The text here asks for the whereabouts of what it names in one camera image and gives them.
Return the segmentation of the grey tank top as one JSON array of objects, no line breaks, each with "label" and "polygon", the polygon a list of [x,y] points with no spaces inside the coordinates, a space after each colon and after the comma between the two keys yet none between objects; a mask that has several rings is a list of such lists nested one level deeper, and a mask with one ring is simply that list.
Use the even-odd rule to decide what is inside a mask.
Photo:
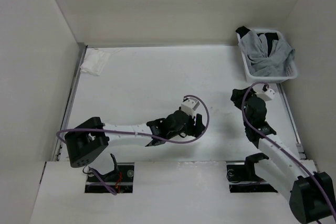
[{"label": "grey tank top", "polygon": [[246,27],[236,30],[240,36],[249,73],[255,77],[283,77],[295,50],[277,33],[258,33]]}]

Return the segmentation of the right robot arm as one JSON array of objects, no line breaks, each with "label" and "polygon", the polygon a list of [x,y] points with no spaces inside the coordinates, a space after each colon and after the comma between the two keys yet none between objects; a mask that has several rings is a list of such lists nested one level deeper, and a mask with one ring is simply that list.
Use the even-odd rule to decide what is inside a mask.
[{"label": "right robot arm", "polygon": [[232,91],[230,100],[242,112],[246,137],[259,150],[246,157],[239,181],[267,182],[286,199],[300,223],[335,217],[332,178],[316,171],[313,161],[295,157],[266,121],[266,101],[273,96],[274,91],[267,86],[262,93],[251,87]]}]

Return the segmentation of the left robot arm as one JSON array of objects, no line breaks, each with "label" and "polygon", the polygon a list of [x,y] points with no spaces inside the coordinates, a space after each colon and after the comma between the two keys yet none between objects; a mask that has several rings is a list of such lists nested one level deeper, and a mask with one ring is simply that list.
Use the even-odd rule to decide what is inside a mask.
[{"label": "left robot arm", "polygon": [[118,175],[112,148],[118,146],[156,147],[165,143],[187,144],[204,135],[209,123],[201,114],[177,110],[166,118],[138,125],[105,124],[92,117],[73,129],[63,130],[70,166],[89,166],[106,181]]}]

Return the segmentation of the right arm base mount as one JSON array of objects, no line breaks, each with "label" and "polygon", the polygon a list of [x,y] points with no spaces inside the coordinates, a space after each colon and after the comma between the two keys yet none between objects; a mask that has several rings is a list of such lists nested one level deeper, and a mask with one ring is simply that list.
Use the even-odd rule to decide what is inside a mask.
[{"label": "right arm base mount", "polygon": [[231,193],[277,193],[265,180],[255,175],[249,176],[243,163],[229,163],[226,168]]}]

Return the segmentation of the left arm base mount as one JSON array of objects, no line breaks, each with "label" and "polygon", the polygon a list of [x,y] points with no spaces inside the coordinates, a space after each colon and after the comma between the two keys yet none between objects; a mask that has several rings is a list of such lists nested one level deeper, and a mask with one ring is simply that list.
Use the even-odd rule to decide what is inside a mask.
[{"label": "left arm base mount", "polygon": [[[118,163],[118,167],[118,172],[103,180],[109,187],[114,189],[117,194],[130,194],[133,192],[135,165],[134,163]],[[87,166],[82,169],[82,173],[86,175],[85,193],[109,193]]]}]

